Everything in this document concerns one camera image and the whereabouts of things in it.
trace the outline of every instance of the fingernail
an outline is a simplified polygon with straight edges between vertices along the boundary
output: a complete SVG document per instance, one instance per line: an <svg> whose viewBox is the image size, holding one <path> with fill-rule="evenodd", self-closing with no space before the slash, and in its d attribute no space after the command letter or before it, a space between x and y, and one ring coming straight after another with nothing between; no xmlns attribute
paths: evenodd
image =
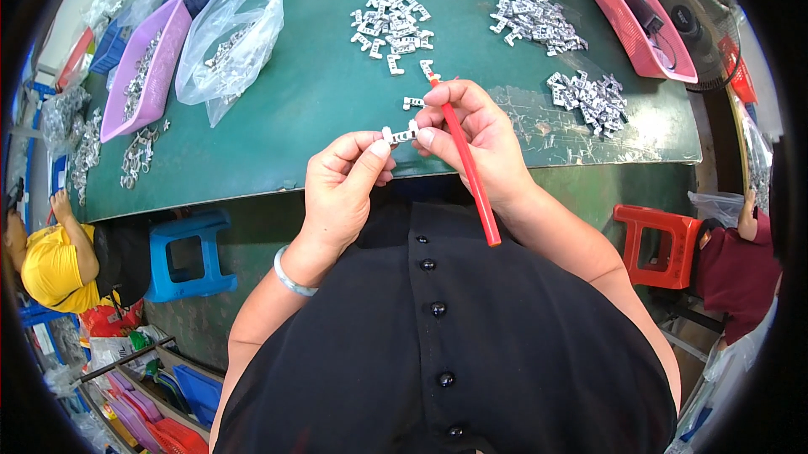
<svg viewBox="0 0 808 454"><path fill-rule="evenodd" d="M435 139L435 132L428 127L422 128L418 132L418 142L421 146L429 149L432 146L432 141Z"/></svg>
<svg viewBox="0 0 808 454"><path fill-rule="evenodd" d="M369 149L371 153L374 153L378 157L387 158L390 155L390 145L387 141L381 139L373 142Z"/></svg>

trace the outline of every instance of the hand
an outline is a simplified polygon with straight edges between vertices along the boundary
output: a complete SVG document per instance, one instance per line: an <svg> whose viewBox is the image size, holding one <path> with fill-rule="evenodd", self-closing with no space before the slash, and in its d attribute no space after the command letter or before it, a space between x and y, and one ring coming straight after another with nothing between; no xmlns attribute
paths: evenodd
<svg viewBox="0 0 808 454"><path fill-rule="evenodd" d="M64 189L60 189L55 195L51 196L51 207L53 207L53 215L60 225L64 226L68 219L73 218L70 197L67 196L67 191Z"/></svg>
<svg viewBox="0 0 808 454"><path fill-rule="evenodd" d="M368 220L370 190L393 180L395 166L381 132L348 133L313 156L306 171L306 218L296 240L336 261Z"/></svg>
<svg viewBox="0 0 808 454"><path fill-rule="evenodd" d="M423 101L429 106L415 116L421 130L418 140L413 142L421 156L438 156L457 170L460 180L469 187L460 154L440 109L441 105L451 102L495 211L507 210L536 185L524 166L519 140L508 114L479 85L471 81L441 82Z"/></svg>

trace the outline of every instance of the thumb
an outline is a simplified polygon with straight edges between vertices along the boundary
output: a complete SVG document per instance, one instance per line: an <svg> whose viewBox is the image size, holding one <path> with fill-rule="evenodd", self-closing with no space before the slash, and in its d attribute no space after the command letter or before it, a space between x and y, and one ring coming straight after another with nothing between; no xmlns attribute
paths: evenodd
<svg viewBox="0 0 808 454"><path fill-rule="evenodd" d="M447 162L453 169L465 173L454 139L444 130L436 127L422 127L418 132L418 143L430 153Z"/></svg>
<svg viewBox="0 0 808 454"><path fill-rule="evenodd" d="M379 139L373 142L354 162L354 166L348 172L348 177L343 181L342 186L349 191L361 192L367 196L377 177L385 168L389 155L390 145L386 141Z"/></svg>

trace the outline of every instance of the floor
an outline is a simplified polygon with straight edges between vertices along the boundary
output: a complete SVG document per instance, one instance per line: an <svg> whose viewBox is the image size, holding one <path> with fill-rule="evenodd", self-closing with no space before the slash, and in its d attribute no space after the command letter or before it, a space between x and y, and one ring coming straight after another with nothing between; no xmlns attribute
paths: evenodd
<svg viewBox="0 0 808 454"><path fill-rule="evenodd" d="M600 229L618 249L625 227L611 220L614 204L656 207L695 215L687 191L696 190L694 166L677 164L569 166L532 171L534 180L572 212ZM238 288L212 297L146 304L150 323L176 336L180 349L211 368L227 368L227 336L238 309L269 271L279 247L297 234L304 208L299 192L212 205L225 208L232 228L219 236L223 273L236 273ZM641 298L645 288L639 287Z"/></svg>

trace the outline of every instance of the table surface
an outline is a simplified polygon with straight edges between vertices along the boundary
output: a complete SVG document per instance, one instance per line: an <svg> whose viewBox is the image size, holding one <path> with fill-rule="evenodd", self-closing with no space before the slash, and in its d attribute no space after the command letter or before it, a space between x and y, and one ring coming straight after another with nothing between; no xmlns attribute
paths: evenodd
<svg viewBox="0 0 808 454"><path fill-rule="evenodd" d="M404 55L391 77L385 60L373 60L349 39L349 13L367 0L284 0L284 29L255 83L215 127L203 104L176 100L172 85L165 117L170 129L154 145L151 170L130 191L119 185L123 154L132 136L101 148L88 174L84 221L101 220L218 199L301 189L308 158L337 136L355 130L407 129L415 110L405 96L430 88L419 60L432 59L444 80L460 76L485 88L513 122L528 167L594 163L698 163L702 152L683 84L635 75L620 41L594 0L553 0L589 42L588 51L555 57L538 44L511 48L488 27L498 0L418 0L432 15L423 28L435 33L431 51ZM545 84L553 72L590 78L613 73L622 82L630 123L613 140L591 136L578 111L554 106ZM91 74L88 114L106 104L106 77ZM393 152L396 177L452 172L410 146Z"/></svg>

